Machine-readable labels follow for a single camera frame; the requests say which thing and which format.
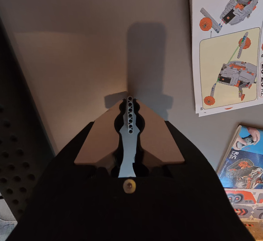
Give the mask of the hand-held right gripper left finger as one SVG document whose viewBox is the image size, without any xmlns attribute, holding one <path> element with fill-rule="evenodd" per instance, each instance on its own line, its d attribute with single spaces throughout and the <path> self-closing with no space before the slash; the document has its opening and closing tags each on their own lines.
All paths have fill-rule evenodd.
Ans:
<svg viewBox="0 0 263 241">
<path fill-rule="evenodd" d="M 74 160 L 76 165 L 104 167 L 112 177 L 118 177 L 124 149 L 120 133 L 124 125 L 126 99 L 118 101 L 98 117 Z"/>
</svg>

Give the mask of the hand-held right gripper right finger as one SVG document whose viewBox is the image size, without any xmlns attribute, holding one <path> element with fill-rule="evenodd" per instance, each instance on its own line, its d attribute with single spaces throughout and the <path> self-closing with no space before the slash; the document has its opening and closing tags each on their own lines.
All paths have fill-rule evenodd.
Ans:
<svg viewBox="0 0 263 241">
<path fill-rule="evenodd" d="M 179 150 L 165 120 L 141 101 L 133 100 L 136 127 L 139 129 L 133 170 L 136 177 L 146 177 L 155 168 L 184 164 Z"/>
</svg>

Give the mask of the grey perforated toy beam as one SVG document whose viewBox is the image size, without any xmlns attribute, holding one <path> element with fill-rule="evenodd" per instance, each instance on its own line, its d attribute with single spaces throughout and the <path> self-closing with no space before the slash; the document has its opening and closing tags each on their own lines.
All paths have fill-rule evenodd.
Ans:
<svg viewBox="0 0 263 241">
<path fill-rule="evenodd" d="M 134 105 L 133 105 L 133 97 L 127 97 L 127 127 L 128 133 L 133 134 L 133 113 L 134 113 Z"/>
</svg>

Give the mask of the grey desk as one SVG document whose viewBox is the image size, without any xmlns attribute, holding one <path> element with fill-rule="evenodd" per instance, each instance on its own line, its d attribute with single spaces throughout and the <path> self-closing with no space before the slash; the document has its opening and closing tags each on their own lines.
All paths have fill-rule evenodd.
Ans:
<svg viewBox="0 0 263 241">
<path fill-rule="evenodd" d="M 262 105 L 195 113 L 189 0 L 1 0 L 1 19 L 55 154 L 128 93 L 216 170 Z"/>
</svg>

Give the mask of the robot kit box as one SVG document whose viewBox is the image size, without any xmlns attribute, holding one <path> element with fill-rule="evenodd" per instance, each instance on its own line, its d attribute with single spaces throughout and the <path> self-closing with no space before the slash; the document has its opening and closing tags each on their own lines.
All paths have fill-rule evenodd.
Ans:
<svg viewBox="0 0 263 241">
<path fill-rule="evenodd" d="M 217 175 L 224 188 L 263 189 L 263 130 L 239 125 Z"/>
</svg>

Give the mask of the black perforated panel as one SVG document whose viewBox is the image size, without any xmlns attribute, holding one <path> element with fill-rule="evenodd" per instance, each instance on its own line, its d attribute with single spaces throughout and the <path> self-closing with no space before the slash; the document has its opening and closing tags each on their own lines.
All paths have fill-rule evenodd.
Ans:
<svg viewBox="0 0 263 241">
<path fill-rule="evenodd" d="M 0 104 L 1 194 L 19 221 L 54 152 L 2 20 Z"/>
</svg>

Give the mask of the grey orange printed sheet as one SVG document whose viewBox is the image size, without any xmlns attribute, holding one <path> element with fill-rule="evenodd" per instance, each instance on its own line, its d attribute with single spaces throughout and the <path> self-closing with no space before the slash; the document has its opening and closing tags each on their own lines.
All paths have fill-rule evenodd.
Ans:
<svg viewBox="0 0 263 241">
<path fill-rule="evenodd" d="M 237 189 L 225 188 L 237 216 L 245 222 L 263 221 L 263 190 L 262 189 Z"/>
</svg>

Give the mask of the building instruction booklet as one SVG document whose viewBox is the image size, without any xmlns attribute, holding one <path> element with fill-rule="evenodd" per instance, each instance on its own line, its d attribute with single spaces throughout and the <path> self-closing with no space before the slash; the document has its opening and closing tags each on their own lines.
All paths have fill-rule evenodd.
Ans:
<svg viewBox="0 0 263 241">
<path fill-rule="evenodd" d="M 263 0 L 190 0 L 195 112 L 262 104 Z"/>
</svg>

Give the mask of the brown cardboard piece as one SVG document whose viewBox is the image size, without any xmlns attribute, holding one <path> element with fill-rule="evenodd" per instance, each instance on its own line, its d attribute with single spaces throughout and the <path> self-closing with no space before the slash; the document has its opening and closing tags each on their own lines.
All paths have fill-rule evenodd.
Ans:
<svg viewBox="0 0 263 241">
<path fill-rule="evenodd" d="M 242 218 L 242 223 L 249 230 L 251 235 L 254 237 L 256 241 L 263 240 L 263 220 L 256 219 L 253 217 L 250 218 Z"/>
</svg>

